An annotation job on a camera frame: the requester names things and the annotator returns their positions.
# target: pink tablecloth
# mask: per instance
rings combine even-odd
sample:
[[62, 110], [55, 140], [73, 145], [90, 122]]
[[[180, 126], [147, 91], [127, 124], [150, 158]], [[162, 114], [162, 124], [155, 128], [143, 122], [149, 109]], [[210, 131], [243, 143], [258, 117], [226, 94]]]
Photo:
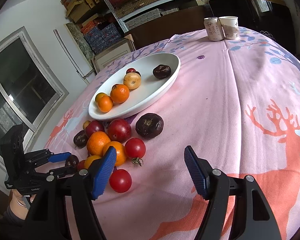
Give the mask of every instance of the pink tablecloth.
[[[191, 145], [200, 158], [228, 175], [252, 174], [266, 195], [282, 239], [300, 226], [300, 63], [260, 33], [240, 28], [241, 40], [210, 42], [206, 31], [175, 35], [114, 61], [76, 100], [46, 144], [80, 160], [73, 137], [91, 120], [88, 106], [96, 89], [136, 58], [171, 52], [181, 59], [170, 90], [145, 113], [164, 119], [160, 136], [146, 140], [145, 165], [126, 162], [131, 189], [118, 194], [107, 186], [94, 202], [108, 240], [194, 239], [207, 202], [193, 187], [183, 158]], [[230, 198], [223, 239], [229, 235], [234, 199]], [[69, 212], [73, 239], [78, 239]]]

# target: blue gripper pad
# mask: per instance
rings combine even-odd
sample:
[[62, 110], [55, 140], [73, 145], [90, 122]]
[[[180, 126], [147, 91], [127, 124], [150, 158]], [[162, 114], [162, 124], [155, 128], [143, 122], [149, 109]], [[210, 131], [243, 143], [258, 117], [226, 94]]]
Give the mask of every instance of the blue gripper pad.
[[208, 196], [207, 178], [204, 176], [203, 171], [199, 167], [200, 159], [193, 151], [191, 146], [185, 148], [185, 163], [190, 173], [191, 179], [195, 189], [199, 195], [204, 199]]
[[50, 163], [58, 163], [61, 161], [65, 161], [70, 155], [71, 155], [71, 153], [69, 153], [69, 152], [53, 154], [48, 158], [48, 161]]
[[93, 190], [91, 192], [93, 199], [97, 199], [105, 191], [116, 160], [117, 151], [114, 147], [110, 146], [103, 156], [101, 166], [94, 177]]

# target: orange deer print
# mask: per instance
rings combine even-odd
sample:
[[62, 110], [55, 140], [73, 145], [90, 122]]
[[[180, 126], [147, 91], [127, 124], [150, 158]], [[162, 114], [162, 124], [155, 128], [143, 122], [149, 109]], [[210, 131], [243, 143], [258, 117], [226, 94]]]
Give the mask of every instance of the orange deer print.
[[71, 109], [69, 112], [66, 112], [63, 115], [63, 122], [59, 126], [54, 127], [54, 129], [52, 130], [52, 132], [50, 134], [48, 142], [44, 146], [45, 148], [47, 148], [50, 145], [54, 136], [56, 136], [62, 130], [62, 128], [66, 126], [67, 122], [69, 121], [69, 119], [72, 116], [73, 116], [73, 109]]
[[[284, 118], [277, 104], [272, 99], [271, 102], [272, 104], [268, 105], [266, 110], [272, 113], [272, 116], [268, 113], [267, 117], [275, 125], [275, 132], [265, 129], [255, 119], [254, 111], [256, 110], [256, 107], [251, 109], [248, 106], [249, 113], [247, 111], [245, 111], [245, 113], [252, 123], [263, 132], [263, 134], [276, 137], [284, 136], [280, 138], [278, 142], [286, 143], [287, 166], [282, 170], [251, 175], [255, 177], [260, 188], [265, 194], [278, 223], [281, 237], [283, 240], [286, 240], [289, 211], [295, 205], [300, 189], [300, 136], [295, 133], [295, 130], [300, 130], [300, 125], [298, 123], [298, 116], [296, 115], [295, 121], [293, 121], [294, 115], [290, 114], [287, 107], [286, 111], [288, 117]], [[286, 130], [282, 130], [280, 128], [279, 123], [281, 120], [286, 125]], [[228, 176], [239, 178], [243, 178], [245, 175], [247, 174], [239, 174], [239, 176], [237, 174], [228, 174]], [[206, 208], [207, 201], [204, 201], [200, 195], [196, 194], [193, 198], [190, 211], [185, 217], [177, 221], [161, 223], [156, 233], [149, 240], [158, 240], [161, 237], [176, 231], [189, 231], [199, 228]], [[223, 234], [231, 226], [233, 212], [234, 199], [230, 198], [226, 222], [222, 232]]]

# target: white oval bowl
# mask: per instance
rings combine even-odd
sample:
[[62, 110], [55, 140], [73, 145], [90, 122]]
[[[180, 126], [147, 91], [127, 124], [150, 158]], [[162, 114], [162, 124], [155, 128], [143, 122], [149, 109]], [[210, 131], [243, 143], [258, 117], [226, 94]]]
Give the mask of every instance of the white oval bowl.
[[[152, 74], [152, 70], [157, 65], [164, 64], [171, 68], [171, 75], [164, 79], [157, 79]], [[122, 104], [114, 104], [113, 108], [103, 113], [99, 110], [95, 97], [98, 93], [106, 93], [110, 95], [114, 84], [122, 84], [123, 78], [128, 68], [135, 68], [141, 74], [141, 85], [135, 90], [130, 90], [130, 96], [127, 101]], [[156, 53], [140, 59], [124, 66], [112, 76], [110, 76], [95, 92], [89, 104], [89, 115], [96, 120], [113, 120], [116, 118], [126, 118], [152, 105], [175, 82], [180, 70], [180, 59], [172, 53]]]

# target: metal bolt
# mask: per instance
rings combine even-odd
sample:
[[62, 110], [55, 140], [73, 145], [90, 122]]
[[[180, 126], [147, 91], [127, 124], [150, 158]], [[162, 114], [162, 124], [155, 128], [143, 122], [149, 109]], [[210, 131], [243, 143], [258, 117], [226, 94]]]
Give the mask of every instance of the metal bolt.
[[53, 175], [49, 175], [46, 178], [46, 181], [53, 181], [54, 180], [54, 176]]
[[219, 169], [214, 169], [212, 170], [212, 173], [216, 176], [220, 176], [221, 175], [221, 171]]
[[79, 171], [79, 174], [80, 174], [81, 176], [84, 176], [84, 175], [87, 175], [87, 174], [88, 174], [88, 171], [87, 171], [86, 169], [82, 169], [82, 170]]
[[247, 176], [246, 176], [246, 180], [248, 180], [248, 181], [250, 181], [250, 182], [253, 182], [255, 179], [253, 178], [253, 176], [247, 175]]

